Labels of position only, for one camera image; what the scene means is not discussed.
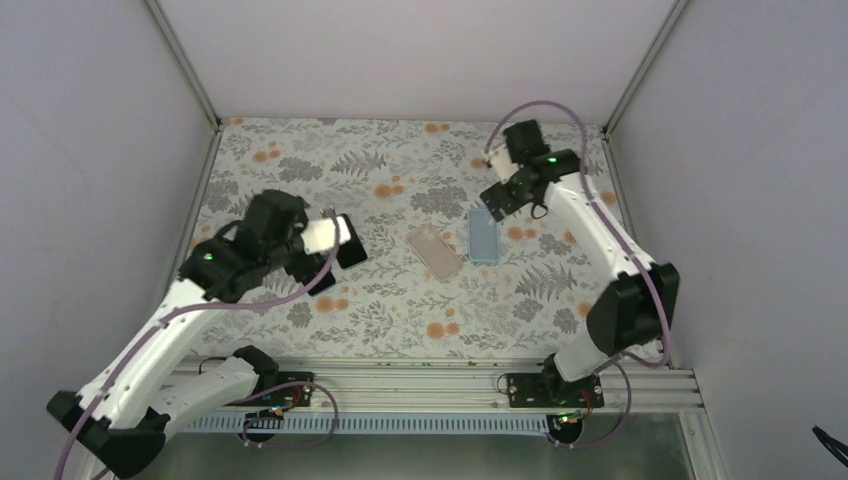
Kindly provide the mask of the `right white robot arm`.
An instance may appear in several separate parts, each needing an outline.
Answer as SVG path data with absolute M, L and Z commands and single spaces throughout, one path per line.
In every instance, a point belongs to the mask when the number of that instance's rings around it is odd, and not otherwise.
M 497 221 L 526 205 L 546 207 L 575 237 L 601 288 L 585 323 L 540 372 L 507 375 L 509 404 L 602 405 L 601 371 L 629 348 L 669 333 L 680 275 L 638 246 L 601 200 L 578 154 L 552 150 L 537 121 L 515 123 L 503 137 L 485 155 L 498 181 L 481 193 L 483 204 Z

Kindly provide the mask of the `light blue phone case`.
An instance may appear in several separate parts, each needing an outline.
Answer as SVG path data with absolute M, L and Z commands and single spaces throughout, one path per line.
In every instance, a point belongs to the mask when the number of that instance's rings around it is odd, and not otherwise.
M 469 259 L 474 263 L 497 264 L 500 259 L 498 222 L 486 209 L 471 209 L 467 227 Z

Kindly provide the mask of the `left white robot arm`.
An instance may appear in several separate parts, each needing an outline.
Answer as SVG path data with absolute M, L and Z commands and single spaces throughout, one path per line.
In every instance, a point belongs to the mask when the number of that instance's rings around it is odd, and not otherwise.
M 76 391 L 60 391 L 48 413 L 120 479 L 146 469 L 185 425 L 225 405 L 270 402 L 301 381 L 283 382 L 278 363 L 258 348 L 237 349 L 187 381 L 167 378 L 192 343 L 222 311 L 248 308 L 245 295 L 276 271 L 302 293 L 330 277 L 341 247 L 355 239 L 347 217 L 326 209 L 318 219 L 307 203 L 278 190 L 254 196 L 243 217 L 197 244 L 180 266 L 159 307 L 123 351 Z

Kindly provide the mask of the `green phone black screen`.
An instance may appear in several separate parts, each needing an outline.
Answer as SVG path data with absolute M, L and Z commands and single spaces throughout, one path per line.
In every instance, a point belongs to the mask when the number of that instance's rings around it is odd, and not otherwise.
M 347 270 L 367 261 L 368 254 L 350 217 L 347 214 L 341 214 L 340 218 L 344 221 L 350 239 L 340 245 L 336 259 L 339 266 Z

